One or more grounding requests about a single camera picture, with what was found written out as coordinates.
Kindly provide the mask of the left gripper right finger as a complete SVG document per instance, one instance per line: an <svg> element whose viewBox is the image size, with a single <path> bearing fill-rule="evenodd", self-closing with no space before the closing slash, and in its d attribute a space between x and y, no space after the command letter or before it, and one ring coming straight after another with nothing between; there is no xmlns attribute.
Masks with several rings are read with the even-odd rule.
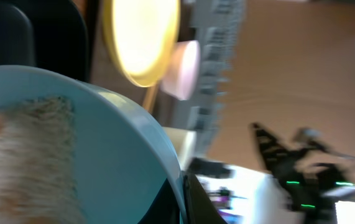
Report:
<svg viewBox="0 0 355 224"><path fill-rule="evenodd" d="M227 224L194 174L184 173L183 193L188 224Z"/></svg>

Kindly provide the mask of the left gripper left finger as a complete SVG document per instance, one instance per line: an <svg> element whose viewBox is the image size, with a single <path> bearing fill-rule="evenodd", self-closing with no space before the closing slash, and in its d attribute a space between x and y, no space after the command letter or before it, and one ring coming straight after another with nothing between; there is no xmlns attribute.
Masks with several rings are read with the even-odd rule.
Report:
<svg viewBox="0 0 355 224"><path fill-rule="evenodd" d="M179 224L180 209L175 194L166 179L139 224Z"/></svg>

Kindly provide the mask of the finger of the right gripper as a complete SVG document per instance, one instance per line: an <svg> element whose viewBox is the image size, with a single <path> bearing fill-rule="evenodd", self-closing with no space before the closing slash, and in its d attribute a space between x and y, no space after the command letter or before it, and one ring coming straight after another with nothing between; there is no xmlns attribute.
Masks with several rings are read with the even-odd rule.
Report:
<svg viewBox="0 0 355 224"><path fill-rule="evenodd" d="M288 174L288 149L260 123L252 123L251 131L265 168L272 174Z"/></svg>

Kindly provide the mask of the light blue bowl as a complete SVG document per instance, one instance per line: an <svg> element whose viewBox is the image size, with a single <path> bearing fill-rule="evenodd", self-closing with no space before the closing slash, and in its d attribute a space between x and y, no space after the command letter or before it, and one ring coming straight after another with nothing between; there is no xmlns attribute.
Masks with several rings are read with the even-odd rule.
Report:
<svg viewBox="0 0 355 224"><path fill-rule="evenodd" d="M35 67L0 66L0 106L62 95L75 109L76 191L88 223L138 223L169 182L186 223L183 179L171 140L141 106L118 93Z"/></svg>

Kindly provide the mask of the white cup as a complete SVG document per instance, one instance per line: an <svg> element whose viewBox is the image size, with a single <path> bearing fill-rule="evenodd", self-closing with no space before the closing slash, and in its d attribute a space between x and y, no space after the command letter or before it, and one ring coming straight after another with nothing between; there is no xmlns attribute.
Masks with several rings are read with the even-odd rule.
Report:
<svg viewBox="0 0 355 224"><path fill-rule="evenodd" d="M178 157L181 170L187 170L194 157L196 131L164 127Z"/></svg>

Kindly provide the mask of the wooden chopstick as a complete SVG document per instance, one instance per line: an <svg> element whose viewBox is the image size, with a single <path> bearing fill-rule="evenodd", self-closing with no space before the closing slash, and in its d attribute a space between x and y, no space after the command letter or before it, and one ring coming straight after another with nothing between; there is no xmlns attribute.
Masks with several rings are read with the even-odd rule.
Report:
<svg viewBox="0 0 355 224"><path fill-rule="evenodd" d="M159 91L159 84L157 83L154 86L148 87L145 97L142 103L142 107L148 112L152 113L155 101L157 99L157 94Z"/></svg>

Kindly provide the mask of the pink bowl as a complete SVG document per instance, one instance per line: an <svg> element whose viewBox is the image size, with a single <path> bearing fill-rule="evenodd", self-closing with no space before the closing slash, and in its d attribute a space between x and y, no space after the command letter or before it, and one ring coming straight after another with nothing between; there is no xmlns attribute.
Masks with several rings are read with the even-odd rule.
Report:
<svg viewBox="0 0 355 224"><path fill-rule="evenodd" d="M177 42L168 70L160 82L161 90L180 101L189 100L198 79L200 59L197 40Z"/></svg>

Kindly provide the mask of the rice and shell leftovers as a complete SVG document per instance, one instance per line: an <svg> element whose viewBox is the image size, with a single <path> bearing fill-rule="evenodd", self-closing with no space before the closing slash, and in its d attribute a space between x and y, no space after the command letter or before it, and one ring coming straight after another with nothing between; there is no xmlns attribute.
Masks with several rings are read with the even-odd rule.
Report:
<svg viewBox="0 0 355 224"><path fill-rule="evenodd" d="M62 96L0 106L0 224L86 222L73 176L74 118Z"/></svg>

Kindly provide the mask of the yellow plate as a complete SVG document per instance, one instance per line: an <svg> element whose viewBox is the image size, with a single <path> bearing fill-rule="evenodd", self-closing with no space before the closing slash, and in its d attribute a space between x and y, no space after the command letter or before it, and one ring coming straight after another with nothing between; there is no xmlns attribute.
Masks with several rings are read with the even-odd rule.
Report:
<svg viewBox="0 0 355 224"><path fill-rule="evenodd" d="M180 28L179 0L105 0L103 34L111 61L132 84L154 86L167 71Z"/></svg>

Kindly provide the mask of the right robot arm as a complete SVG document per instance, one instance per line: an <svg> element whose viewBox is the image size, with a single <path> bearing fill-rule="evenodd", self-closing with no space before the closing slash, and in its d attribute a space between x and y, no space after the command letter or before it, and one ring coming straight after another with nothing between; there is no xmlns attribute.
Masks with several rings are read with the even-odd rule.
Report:
<svg viewBox="0 0 355 224"><path fill-rule="evenodd" d="M249 128L265 169L285 194L287 209L302 213L304 224L335 222L336 204L355 194L355 183L348 179L347 170L335 163L317 162L311 167L321 170L305 172L298 170L297 164L311 151L354 161L355 157L332 150L310 128L297 130L293 137L293 142L298 144L296 150L284 146L280 138L260 123L251 123Z"/></svg>

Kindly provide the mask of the grey dishwasher rack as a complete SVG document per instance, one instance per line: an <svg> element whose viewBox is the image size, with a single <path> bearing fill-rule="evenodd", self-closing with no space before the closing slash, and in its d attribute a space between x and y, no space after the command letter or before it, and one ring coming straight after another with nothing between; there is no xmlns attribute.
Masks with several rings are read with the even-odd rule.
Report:
<svg viewBox="0 0 355 224"><path fill-rule="evenodd" d="M201 48L199 74L189 100L173 102L168 123L197 133L194 153L206 154L219 131L218 89L229 81L223 72L233 69L237 36L246 15L246 0L194 0L182 2L182 40L197 40Z"/></svg>

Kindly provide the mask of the brown serving tray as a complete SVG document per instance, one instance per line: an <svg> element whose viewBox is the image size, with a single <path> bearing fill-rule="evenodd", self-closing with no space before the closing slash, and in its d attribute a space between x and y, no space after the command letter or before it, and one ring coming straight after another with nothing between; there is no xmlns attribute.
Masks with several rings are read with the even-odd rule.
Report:
<svg viewBox="0 0 355 224"><path fill-rule="evenodd" d="M89 81L94 85L120 93L142 106L148 87L139 87L132 84L117 70L111 61L103 34L103 2L104 1L97 1L98 8L96 12L95 30L93 32L94 38L91 49L92 55ZM177 42L184 41L180 37L183 30L182 2L183 1L180 1L180 28ZM162 78L157 82L159 84L159 91L151 115L153 115L156 120L161 123L161 125L166 126L168 125L168 121L172 115L173 102L175 99L160 89L160 82Z"/></svg>

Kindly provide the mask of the black plastic tray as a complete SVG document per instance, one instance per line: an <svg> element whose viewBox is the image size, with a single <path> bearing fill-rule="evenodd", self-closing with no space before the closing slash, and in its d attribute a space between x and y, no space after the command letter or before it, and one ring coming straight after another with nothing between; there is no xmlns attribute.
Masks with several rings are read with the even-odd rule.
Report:
<svg viewBox="0 0 355 224"><path fill-rule="evenodd" d="M86 25L71 0L0 0L0 65L25 65L86 82Z"/></svg>

